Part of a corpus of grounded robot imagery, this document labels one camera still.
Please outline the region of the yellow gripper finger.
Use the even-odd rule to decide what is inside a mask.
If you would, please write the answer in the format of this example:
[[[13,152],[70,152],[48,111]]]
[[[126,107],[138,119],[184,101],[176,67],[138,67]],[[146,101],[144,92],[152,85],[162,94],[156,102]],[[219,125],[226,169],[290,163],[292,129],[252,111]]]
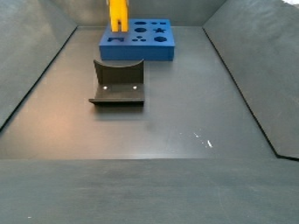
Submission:
[[[127,0],[119,0],[119,8],[120,8],[120,29],[122,32],[128,32],[128,3]]]
[[[110,23],[111,31],[119,31],[119,21],[120,21],[120,2],[119,0],[107,0],[108,12],[110,12]]]

